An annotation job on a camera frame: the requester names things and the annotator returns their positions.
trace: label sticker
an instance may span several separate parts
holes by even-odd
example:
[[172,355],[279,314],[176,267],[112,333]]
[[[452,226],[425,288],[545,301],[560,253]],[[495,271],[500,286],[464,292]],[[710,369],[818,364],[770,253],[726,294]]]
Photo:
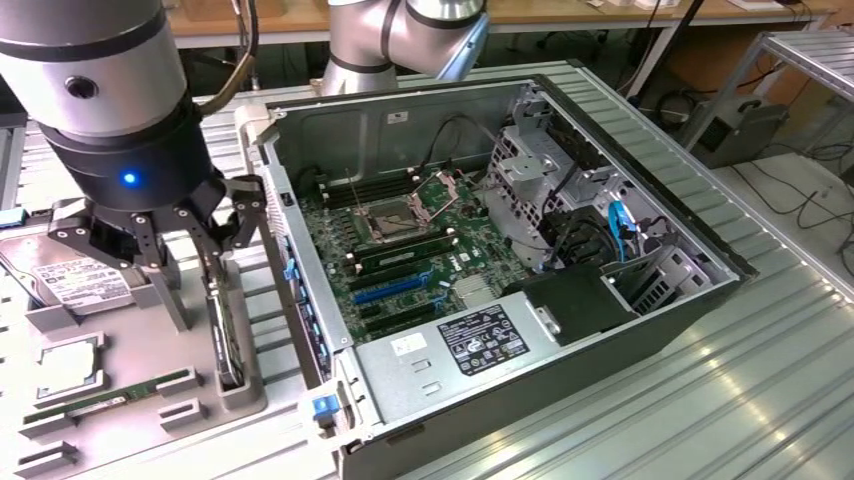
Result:
[[409,112],[395,112],[388,114],[388,125],[403,123],[409,119]]
[[469,377],[531,351],[500,305],[437,328],[459,371]]
[[412,353],[415,350],[420,350],[425,346],[427,340],[424,340],[424,335],[420,333],[413,333],[391,341],[391,348],[395,349],[395,355],[399,357],[407,353]]
[[130,294],[118,271],[90,258],[34,267],[33,273],[72,310]]

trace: table leg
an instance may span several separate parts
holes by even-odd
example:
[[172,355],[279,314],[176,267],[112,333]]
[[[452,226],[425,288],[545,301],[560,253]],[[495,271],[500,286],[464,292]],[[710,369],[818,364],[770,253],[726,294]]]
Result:
[[631,88],[628,89],[628,96],[632,97],[640,91],[640,87],[646,83],[650,78],[650,73],[652,72],[652,68],[658,63],[658,60],[664,53],[664,49],[667,48],[667,44],[672,40],[672,34],[676,32],[676,27],[667,27],[662,29],[662,33],[658,35],[658,39],[655,40],[655,44],[652,45],[652,49],[650,50],[650,54],[647,55],[643,63],[640,64],[638,76],[635,77],[635,81],[631,84]]

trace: green circuit board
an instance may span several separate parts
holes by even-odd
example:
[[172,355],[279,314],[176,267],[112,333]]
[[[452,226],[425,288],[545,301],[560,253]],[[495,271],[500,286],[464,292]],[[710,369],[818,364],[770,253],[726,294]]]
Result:
[[[455,190],[457,198],[441,210],[451,200],[447,186],[428,180],[419,188],[423,208],[436,214],[427,223],[417,222],[407,195],[337,209],[324,208],[317,199],[300,200],[337,306],[356,343],[381,338],[468,308],[455,292],[459,280],[479,275],[497,297],[508,284],[528,276],[528,270],[489,220],[479,190],[459,179]],[[452,235],[447,235],[448,229],[452,229]],[[405,243],[407,239],[412,244],[405,248],[363,258],[363,270],[356,272],[348,253],[355,252],[360,257],[360,252],[388,248]],[[397,270],[409,273],[396,277]],[[353,282],[383,275],[393,278],[353,289]],[[419,279],[423,279],[423,286],[356,304],[360,293]]]

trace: motherboard chip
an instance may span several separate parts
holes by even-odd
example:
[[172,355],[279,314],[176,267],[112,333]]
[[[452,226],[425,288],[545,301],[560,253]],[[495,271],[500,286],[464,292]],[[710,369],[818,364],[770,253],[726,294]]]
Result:
[[480,274],[459,279],[453,283],[453,293],[468,308],[483,305],[497,298],[492,287]]
[[405,201],[395,200],[367,208],[359,218],[373,241],[387,242],[417,231],[420,224]]

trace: hard drive label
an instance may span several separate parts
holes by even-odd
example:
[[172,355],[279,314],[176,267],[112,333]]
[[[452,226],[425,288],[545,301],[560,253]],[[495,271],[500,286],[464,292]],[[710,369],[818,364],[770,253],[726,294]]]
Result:
[[90,258],[34,267],[33,273],[72,310],[130,294],[118,271]]

